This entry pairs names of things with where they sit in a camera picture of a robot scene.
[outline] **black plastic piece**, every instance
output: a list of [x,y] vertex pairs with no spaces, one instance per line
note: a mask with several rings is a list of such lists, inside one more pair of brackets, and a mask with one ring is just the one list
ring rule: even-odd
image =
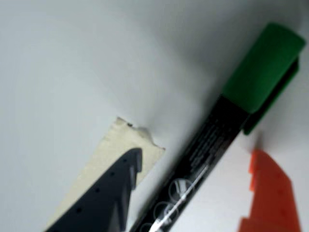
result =
[[131,191],[141,171],[142,151],[119,158],[46,232],[123,232]]

